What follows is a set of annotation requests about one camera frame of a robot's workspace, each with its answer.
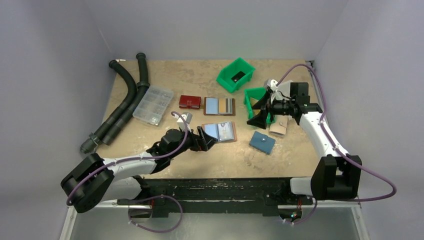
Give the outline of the pink leather card holder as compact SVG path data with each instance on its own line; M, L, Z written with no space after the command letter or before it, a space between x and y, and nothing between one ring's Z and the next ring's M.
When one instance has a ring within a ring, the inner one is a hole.
M219 143L235 142L237 140L236 127L233 121L207 123L202 125L203 130Z

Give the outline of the silver VIP card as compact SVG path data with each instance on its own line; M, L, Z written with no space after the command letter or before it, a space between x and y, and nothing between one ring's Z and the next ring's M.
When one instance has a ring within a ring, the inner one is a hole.
M233 123L230 121L218 123L217 136L220 142L234 141L235 134L233 129Z

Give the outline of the black VIP card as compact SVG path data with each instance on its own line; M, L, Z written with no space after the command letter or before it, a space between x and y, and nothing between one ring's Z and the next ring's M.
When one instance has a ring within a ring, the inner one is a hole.
M231 80L234 83L237 83L240 79L242 79L246 74L243 71L239 71L234 76L231 77Z

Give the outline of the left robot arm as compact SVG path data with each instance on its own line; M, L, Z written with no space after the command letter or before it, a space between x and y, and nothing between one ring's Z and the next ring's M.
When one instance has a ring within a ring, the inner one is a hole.
M100 202L114 199L135 199L142 191L140 175L158 173L187 150L207 152L218 139L202 127L197 133L170 129L146 151L133 156L102 158L97 153L86 156L61 181L67 195L66 205L78 213L93 209Z

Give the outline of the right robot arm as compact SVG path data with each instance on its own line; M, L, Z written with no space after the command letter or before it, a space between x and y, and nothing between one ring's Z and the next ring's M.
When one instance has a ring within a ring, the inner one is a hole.
M316 200L352 200L358 195L362 161L351 155L336 140L327 126L324 112L318 103L310 102L306 82L288 82L289 95L279 89L279 83L269 79L264 83L265 93L251 108L259 113L247 124L261 129L275 116L290 116L300 126L320 160L311 177L293 177L289 190L293 195L314 197Z

